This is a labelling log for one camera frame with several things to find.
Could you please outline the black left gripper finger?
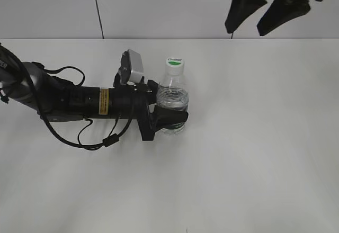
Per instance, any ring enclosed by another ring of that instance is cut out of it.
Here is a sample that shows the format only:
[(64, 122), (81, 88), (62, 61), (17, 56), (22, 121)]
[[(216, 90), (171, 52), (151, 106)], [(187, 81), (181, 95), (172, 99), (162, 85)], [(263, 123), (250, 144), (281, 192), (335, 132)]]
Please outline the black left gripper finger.
[(154, 132), (164, 130), (169, 135), (180, 133), (188, 120), (186, 110), (167, 109), (155, 105), (152, 117), (152, 130)]

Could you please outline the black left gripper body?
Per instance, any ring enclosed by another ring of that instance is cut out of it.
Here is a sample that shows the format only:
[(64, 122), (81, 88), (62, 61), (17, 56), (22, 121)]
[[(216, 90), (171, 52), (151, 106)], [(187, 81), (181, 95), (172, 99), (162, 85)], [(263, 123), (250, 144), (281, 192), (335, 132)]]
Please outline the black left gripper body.
[(158, 83), (148, 80), (133, 85), (119, 85), (102, 89), (102, 117), (127, 119), (128, 122), (119, 133), (110, 133), (105, 141), (118, 141), (128, 130), (133, 119), (137, 120), (143, 141), (152, 141), (155, 136), (155, 117), (149, 106), (156, 103)]

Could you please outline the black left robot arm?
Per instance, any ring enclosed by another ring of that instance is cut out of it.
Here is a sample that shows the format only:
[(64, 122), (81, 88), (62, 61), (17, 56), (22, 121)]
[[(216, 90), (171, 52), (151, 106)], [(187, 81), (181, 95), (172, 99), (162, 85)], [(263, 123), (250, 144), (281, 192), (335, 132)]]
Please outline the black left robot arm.
[(1, 47), (1, 100), (7, 103), (13, 99), (36, 110), (53, 134), (53, 122), (126, 119), (123, 130), (105, 138), (103, 146), (119, 141), (132, 120), (137, 120), (142, 140), (152, 141), (157, 131), (188, 119), (186, 109), (157, 105), (159, 84), (144, 81), (141, 56), (131, 49), (122, 54), (112, 88), (86, 87), (82, 82), (75, 85), (57, 77), (61, 71), (47, 70), (38, 62), (22, 62)]

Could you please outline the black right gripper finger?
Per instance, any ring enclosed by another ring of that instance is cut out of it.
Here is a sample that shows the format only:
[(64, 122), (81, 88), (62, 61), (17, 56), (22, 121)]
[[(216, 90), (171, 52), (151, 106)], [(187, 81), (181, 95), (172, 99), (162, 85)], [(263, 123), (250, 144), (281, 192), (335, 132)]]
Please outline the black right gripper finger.
[(225, 20), (227, 33), (234, 33), (249, 16), (265, 4), (266, 0), (232, 0)]
[(274, 0), (257, 24), (260, 36), (265, 36), (281, 25), (306, 15), (309, 0)]

